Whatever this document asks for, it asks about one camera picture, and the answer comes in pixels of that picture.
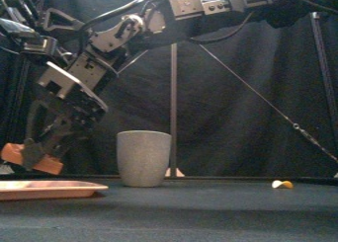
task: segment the black fabric backdrop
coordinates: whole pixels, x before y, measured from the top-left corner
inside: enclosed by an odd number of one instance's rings
[[[132,0],[47,0],[80,21]],[[101,31],[119,20],[95,27]],[[336,89],[336,17],[322,21],[327,58]],[[224,29],[215,36],[228,33]],[[67,47],[75,50],[73,44]],[[199,46],[177,44],[176,165],[191,176],[320,176],[336,173],[336,163],[292,129],[290,123],[226,68],[263,94],[335,154],[332,124],[311,31],[310,17],[274,29],[248,24],[228,40]],[[14,128],[10,109],[13,57],[1,53],[1,144],[21,142],[33,80],[32,67]],[[87,140],[64,157],[64,173],[117,174],[116,133],[128,129],[169,132],[169,46],[148,51],[105,88],[109,113]]]

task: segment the wooden tray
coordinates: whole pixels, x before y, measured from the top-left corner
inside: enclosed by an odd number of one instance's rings
[[[107,189],[104,185],[80,181],[2,181],[0,201],[87,198]]]

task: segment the small yellow object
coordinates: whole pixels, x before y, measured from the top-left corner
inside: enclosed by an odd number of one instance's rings
[[[278,181],[275,180],[272,182],[272,188],[274,189],[292,189],[292,183],[290,181]]]

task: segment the white cup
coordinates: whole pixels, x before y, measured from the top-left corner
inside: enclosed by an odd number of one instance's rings
[[[156,187],[169,165],[171,136],[149,130],[117,133],[117,168],[129,187]]]

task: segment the black table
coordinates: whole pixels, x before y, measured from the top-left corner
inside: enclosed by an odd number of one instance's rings
[[[338,241],[336,181],[165,180],[128,188],[119,179],[83,199],[0,202],[0,241]]]

